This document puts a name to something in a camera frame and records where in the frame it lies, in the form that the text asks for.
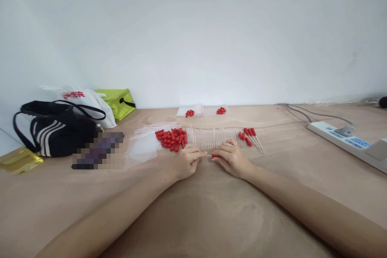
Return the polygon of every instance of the gray cable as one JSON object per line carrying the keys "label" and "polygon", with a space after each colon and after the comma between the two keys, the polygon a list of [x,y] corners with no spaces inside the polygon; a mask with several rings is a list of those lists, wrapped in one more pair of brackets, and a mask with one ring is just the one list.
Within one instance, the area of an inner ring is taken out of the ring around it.
{"label": "gray cable", "polygon": [[339,116],[314,113],[314,112],[309,111],[309,110],[307,110],[307,109],[304,109],[304,108],[302,108],[302,107],[299,107],[299,106],[296,106],[296,105],[287,104],[287,103],[282,103],[282,104],[279,104],[279,105],[286,105],[289,109],[294,110],[294,111],[296,111],[296,112],[299,112],[299,113],[303,114],[306,118],[308,118],[309,122],[311,122],[311,123],[312,123],[312,119],[310,118],[310,116],[308,116],[307,114],[305,114],[305,113],[303,113],[303,112],[300,112],[299,110],[293,109],[293,108],[291,108],[291,107],[289,107],[289,106],[293,106],[293,107],[296,107],[296,108],[300,108],[300,109],[302,109],[302,110],[304,110],[304,111],[306,111],[306,112],[309,112],[309,113],[311,113],[311,114],[314,114],[314,115],[319,115],[319,116],[325,116],[325,117],[332,117],[332,118],[340,119],[340,120],[343,120],[343,121],[349,123],[350,125],[354,125],[351,121],[348,121],[347,119],[341,118],[341,117],[339,117]]}
{"label": "gray cable", "polygon": [[278,105],[286,105],[290,110],[293,110],[293,111],[299,112],[300,114],[303,114],[303,115],[309,120],[310,123],[313,122],[312,119],[309,117],[309,115],[307,115],[307,114],[305,114],[304,112],[301,112],[301,111],[299,111],[299,110],[290,108],[290,107],[289,107],[289,104],[282,104],[282,103],[280,103],[280,104],[278,104]]}

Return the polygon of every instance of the hand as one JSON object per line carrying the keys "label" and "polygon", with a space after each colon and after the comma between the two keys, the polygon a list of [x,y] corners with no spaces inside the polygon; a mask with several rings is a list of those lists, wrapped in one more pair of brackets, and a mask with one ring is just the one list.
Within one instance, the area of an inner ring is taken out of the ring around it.
{"label": "hand", "polygon": [[184,149],[180,150],[175,160],[171,162],[172,169],[175,171],[178,180],[186,179],[193,175],[198,162],[205,156],[207,156],[207,152],[202,152],[191,144],[187,144]]}
{"label": "hand", "polygon": [[212,154],[220,156],[212,160],[219,162],[228,173],[241,179],[246,179],[247,174],[254,167],[233,139],[227,140]]}

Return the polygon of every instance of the black bag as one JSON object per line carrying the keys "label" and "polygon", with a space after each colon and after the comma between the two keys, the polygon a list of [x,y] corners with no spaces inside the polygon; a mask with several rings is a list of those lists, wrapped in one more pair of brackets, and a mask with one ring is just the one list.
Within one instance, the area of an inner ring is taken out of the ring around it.
{"label": "black bag", "polygon": [[[84,116],[77,116],[73,109],[76,107]],[[24,104],[20,112],[13,117],[13,128],[24,145],[40,156],[62,157],[76,153],[78,148],[84,148],[86,143],[93,142],[96,124],[92,117],[84,110],[102,113],[104,116],[96,120],[103,120],[106,114],[101,109],[86,105],[76,105],[68,101],[55,102],[33,101]],[[35,116],[31,121],[30,132],[34,144],[30,142],[18,129],[16,116],[18,114]]]}

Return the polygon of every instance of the green bag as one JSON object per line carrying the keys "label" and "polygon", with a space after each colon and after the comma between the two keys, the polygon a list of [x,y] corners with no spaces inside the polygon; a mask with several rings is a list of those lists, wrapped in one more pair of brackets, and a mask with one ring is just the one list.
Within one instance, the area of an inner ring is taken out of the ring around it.
{"label": "green bag", "polygon": [[96,92],[106,94],[106,97],[101,98],[112,108],[116,121],[121,121],[136,109],[128,89],[96,90]]}

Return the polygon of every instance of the wooden table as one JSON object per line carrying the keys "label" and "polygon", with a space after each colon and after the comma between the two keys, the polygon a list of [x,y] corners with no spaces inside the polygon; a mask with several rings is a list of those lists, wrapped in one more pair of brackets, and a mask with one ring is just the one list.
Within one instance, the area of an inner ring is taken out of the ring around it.
{"label": "wooden table", "polygon": [[[370,143],[387,136],[387,111],[372,106],[305,108],[357,125]],[[212,118],[177,118],[176,109],[136,110],[114,131],[126,138],[105,170],[72,170],[72,158],[51,158],[27,174],[0,173],[1,257],[33,257],[102,201],[163,166],[174,152],[123,170],[128,136],[144,124],[178,120],[197,128],[254,127],[266,154],[249,159],[293,178],[387,228],[387,175],[306,129],[283,106],[237,106]],[[340,127],[337,119],[319,117]],[[196,174],[165,191],[103,257],[332,257],[336,253],[247,182],[205,158]]]}

